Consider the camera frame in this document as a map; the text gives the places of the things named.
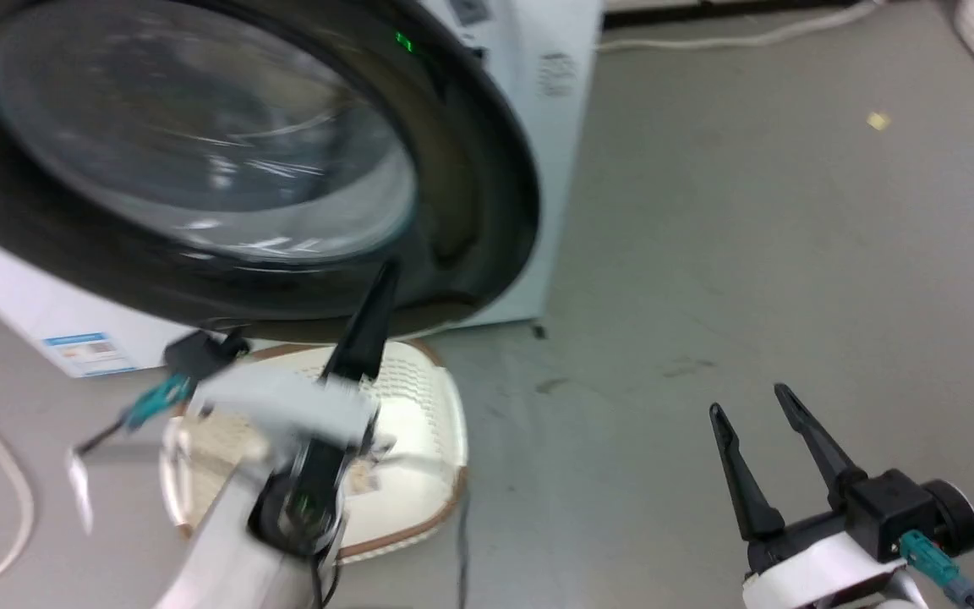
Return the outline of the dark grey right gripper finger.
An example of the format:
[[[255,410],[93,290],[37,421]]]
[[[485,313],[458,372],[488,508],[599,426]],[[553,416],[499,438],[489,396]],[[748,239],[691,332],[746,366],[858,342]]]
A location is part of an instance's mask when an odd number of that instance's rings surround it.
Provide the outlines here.
[[[830,508],[836,512],[843,510],[847,490],[855,483],[867,480],[869,474],[856,465],[787,384],[777,382],[774,385],[774,396],[780,402],[792,430],[799,433],[807,444],[809,454],[826,486]]]
[[[741,538],[758,542],[780,535],[785,527],[784,518],[766,500],[747,467],[741,454],[741,440],[720,404],[711,404],[709,419]]]

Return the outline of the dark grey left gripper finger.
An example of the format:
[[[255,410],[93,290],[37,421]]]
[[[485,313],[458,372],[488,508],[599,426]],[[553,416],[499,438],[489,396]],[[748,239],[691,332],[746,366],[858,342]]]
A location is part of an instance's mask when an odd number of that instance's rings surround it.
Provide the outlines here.
[[[359,384],[364,379],[375,381],[378,378],[390,335],[399,280],[399,262],[389,260],[383,263],[322,369],[322,379],[340,378]]]

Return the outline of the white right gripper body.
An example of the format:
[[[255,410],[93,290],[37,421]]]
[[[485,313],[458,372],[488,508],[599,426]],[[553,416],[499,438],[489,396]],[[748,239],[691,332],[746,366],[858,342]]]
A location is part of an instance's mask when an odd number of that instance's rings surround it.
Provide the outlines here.
[[[828,512],[750,542],[747,564],[745,609],[830,609],[880,592],[903,560],[878,562],[845,531],[845,517]]]

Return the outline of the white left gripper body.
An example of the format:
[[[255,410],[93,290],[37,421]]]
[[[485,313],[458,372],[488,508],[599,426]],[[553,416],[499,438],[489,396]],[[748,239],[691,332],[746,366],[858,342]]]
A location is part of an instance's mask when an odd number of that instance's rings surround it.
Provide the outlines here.
[[[237,365],[194,390],[190,413],[243,417],[279,454],[320,439],[340,450],[368,452],[379,406],[358,382],[310,378],[273,365]]]

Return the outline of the white laundry basket brown rim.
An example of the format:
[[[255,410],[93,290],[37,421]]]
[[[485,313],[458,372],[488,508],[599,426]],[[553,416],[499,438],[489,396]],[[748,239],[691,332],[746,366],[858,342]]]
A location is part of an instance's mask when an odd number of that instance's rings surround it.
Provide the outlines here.
[[[468,477],[468,432],[452,374],[420,343],[389,343],[364,389],[380,406],[381,447],[355,460],[343,482],[348,523],[340,564],[363,562],[429,539],[456,512]],[[270,454],[240,415],[202,416],[197,396],[163,431],[160,489],[174,527],[200,528],[229,475]]]

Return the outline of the blue white energy label sticker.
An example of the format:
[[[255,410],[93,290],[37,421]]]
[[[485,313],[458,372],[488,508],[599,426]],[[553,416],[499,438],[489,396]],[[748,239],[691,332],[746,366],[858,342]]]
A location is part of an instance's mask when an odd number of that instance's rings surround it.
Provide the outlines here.
[[[104,376],[138,370],[127,352],[103,332],[43,339],[41,347],[51,362],[73,378]]]

